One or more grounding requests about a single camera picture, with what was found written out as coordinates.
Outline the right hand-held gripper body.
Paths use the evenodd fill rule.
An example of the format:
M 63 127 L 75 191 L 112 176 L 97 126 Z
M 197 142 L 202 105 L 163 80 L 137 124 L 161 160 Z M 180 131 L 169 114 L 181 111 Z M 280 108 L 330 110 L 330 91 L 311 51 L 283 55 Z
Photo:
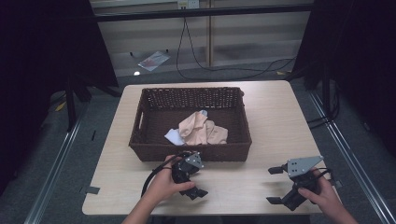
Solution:
M 281 199 L 281 203 L 290 211 L 294 211 L 305 201 L 305 197 L 298 192 L 298 188 L 314 190 L 317 187 L 316 176 L 311 169 L 322 160 L 322 156 L 305 157 L 289 159 L 282 165 L 282 169 L 293 181 L 291 191 Z

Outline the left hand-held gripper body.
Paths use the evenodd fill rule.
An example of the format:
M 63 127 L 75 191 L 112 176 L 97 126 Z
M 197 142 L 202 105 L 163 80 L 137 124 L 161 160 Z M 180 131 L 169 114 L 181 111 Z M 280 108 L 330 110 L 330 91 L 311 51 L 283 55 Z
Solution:
M 171 159 L 172 178 L 175 183 L 190 182 L 190 176 L 200 171 L 204 165 L 201 153 L 198 151 L 185 151 Z

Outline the peach cloth garment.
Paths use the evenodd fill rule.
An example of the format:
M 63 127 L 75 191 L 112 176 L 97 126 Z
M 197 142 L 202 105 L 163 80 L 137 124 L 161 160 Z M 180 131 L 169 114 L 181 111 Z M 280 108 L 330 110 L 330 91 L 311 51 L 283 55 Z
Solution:
M 188 146 L 227 143 L 228 130 L 208 118 L 205 110 L 193 112 L 178 124 L 181 139 Z

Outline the brown wicker basket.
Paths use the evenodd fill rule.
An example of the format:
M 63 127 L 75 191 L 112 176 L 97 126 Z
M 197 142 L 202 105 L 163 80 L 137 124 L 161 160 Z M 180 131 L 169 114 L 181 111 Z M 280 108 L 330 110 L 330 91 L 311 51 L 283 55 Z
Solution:
M 236 87 L 144 89 L 129 146 L 141 161 L 162 161 L 183 151 L 198 151 L 203 161 L 245 161 L 252 140 L 243 96 Z M 224 144 L 176 146 L 165 138 L 183 119 L 201 110 L 228 130 Z

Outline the person's right hand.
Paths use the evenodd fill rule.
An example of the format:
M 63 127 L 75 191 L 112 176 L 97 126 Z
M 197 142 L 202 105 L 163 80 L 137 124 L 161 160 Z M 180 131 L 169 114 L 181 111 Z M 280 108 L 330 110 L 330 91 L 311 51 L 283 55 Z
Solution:
M 298 192 L 307 200 L 315 203 L 326 216 L 330 217 L 342 208 L 342 204 L 332 184 L 325 177 L 320 175 L 320 171 L 317 168 L 313 168 L 312 172 L 318 179 L 318 189 L 316 191 L 311 191 L 306 188 L 298 188 Z

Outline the person's left hand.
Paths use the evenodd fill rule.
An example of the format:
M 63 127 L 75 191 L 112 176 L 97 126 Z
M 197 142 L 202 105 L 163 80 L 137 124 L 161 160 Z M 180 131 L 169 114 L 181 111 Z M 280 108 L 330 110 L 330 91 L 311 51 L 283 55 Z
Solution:
M 194 182 L 175 183 L 172 177 L 172 165 L 179 161 L 180 157 L 169 155 L 165 158 L 165 166 L 155 175 L 149 183 L 147 191 L 141 200 L 151 206 L 156 206 L 160 202 L 168 199 L 177 192 L 192 189 Z

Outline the white cloth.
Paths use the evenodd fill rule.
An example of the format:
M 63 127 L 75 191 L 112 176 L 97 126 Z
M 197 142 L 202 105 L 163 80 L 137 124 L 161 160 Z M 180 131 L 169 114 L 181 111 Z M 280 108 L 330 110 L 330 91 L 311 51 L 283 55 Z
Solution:
M 185 144 L 179 129 L 170 129 L 164 137 L 175 146 L 183 146 Z

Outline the clear plastic bag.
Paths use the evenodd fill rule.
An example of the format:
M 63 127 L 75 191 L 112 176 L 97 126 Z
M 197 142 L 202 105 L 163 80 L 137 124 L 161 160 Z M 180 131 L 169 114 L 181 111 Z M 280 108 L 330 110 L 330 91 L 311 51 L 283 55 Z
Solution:
M 155 53 L 147 57 L 147 59 L 140 62 L 138 65 L 151 72 L 169 59 L 170 56 L 167 53 L 156 51 Z

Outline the black metal stand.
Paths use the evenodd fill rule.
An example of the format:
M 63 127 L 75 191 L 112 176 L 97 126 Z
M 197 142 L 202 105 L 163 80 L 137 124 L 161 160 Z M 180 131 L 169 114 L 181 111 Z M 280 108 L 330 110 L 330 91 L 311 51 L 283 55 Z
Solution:
M 92 98 L 92 95 L 88 91 L 87 84 L 88 79 L 80 75 L 68 76 L 65 82 L 65 96 L 68 115 L 67 131 L 69 132 L 72 131 L 73 127 L 77 123 L 74 96 L 77 96 L 81 102 L 89 102 Z

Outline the black curtain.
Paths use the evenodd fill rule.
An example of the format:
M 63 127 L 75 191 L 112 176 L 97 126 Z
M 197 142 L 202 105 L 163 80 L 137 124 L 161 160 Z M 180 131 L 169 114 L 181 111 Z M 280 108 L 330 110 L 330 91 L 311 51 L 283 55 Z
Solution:
M 118 81 L 90 0 L 0 0 L 0 195 L 33 147 L 50 97 Z
M 333 79 L 396 155 L 396 0 L 313 0 L 293 70 Z

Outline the black horizontal bar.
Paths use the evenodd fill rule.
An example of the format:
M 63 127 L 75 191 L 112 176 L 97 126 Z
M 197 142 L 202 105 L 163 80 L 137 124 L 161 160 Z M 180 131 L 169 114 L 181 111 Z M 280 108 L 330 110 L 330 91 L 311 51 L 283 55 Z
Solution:
M 149 11 L 136 13 L 107 13 L 92 17 L 95 22 L 107 21 L 142 21 L 156 19 L 175 19 L 208 16 L 230 16 L 267 13 L 306 12 L 314 9 L 313 4 L 275 5 L 259 7 L 215 7 L 202 9 L 175 9 L 165 11 Z

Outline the metal floor rail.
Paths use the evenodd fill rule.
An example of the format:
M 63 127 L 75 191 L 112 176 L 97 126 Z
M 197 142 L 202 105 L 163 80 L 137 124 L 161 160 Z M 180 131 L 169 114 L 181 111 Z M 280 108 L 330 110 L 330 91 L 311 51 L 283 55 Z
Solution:
M 75 141 L 80 127 L 80 121 L 78 120 L 72 128 L 67 132 L 63 144 L 58 152 L 58 155 L 51 166 L 49 174 L 39 191 L 32 208 L 30 209 L 27 218 L 23 224 L 40 224 L 41 219 L 46 211 L 49 204 L 52 192 L 55 189 L 56 183 L 59 179 L 60 173 L 63 169 L 64 163 L 67 159 L 68 153 L 71 146 Z
M 396 224 L 396 216 L 390 211 L 388 203 L 361 166 L 336 122 L 325 118 L 324 103 L 318 94 L 312 91 L 309 95 L 319 115 L 325 119 L 326 128 L 382 224 Z

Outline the wooden wall post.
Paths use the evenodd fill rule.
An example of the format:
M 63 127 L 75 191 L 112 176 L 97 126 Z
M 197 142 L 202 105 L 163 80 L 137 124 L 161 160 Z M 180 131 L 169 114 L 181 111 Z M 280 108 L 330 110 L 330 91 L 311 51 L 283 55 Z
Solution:
M 207 9 L 212 9 L 214 6 L 214 0 L 206 0 Z M 213 55 L 214 55 L 214 45 L 213 45 L 213 19 L 212 16 L 207 16 L 207 39 L 206 39 L 206 65 L 208 67 L 213 66 Z

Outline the white wall socket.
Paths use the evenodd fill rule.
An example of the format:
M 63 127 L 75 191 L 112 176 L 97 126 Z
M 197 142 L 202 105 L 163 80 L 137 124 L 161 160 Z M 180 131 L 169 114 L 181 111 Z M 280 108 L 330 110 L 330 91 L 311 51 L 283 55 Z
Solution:
M 197 9 L 200 7 L 199 0 L 177 0 L 179 9 Z

